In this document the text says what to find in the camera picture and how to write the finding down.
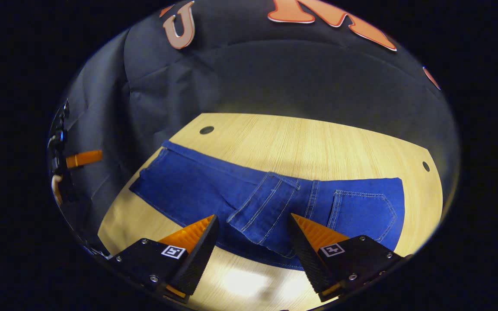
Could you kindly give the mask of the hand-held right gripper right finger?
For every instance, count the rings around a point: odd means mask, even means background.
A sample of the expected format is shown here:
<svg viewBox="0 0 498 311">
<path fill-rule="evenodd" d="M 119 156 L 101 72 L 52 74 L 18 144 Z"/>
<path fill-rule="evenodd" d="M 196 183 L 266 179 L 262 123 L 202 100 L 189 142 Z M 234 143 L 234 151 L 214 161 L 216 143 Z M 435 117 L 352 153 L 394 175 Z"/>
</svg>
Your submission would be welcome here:
<svg viewBox="0 0 498 311">
<path fill-rule="evenodd" d="M 348 238 L 297 214 L 289 217 L 289 238 L 322 302 L 350 297 L 409 261 L 366 235 Z"/>
</svg>

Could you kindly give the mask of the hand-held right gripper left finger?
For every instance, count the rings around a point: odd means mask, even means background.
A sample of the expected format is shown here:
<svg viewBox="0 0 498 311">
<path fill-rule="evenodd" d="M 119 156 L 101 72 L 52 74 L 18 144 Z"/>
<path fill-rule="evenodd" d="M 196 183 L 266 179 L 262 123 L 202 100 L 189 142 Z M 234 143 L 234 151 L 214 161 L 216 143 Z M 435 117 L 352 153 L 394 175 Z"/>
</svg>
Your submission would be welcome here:
<svg viewBox="0 0 498 311">
<path fill-rule="evenodd" d="M 210 215 L 158 241 L 141 238 L 109 259 L 109 265 L 153 295 L 187 303 L 218 237 L 218 216 Z"/>
</svg>

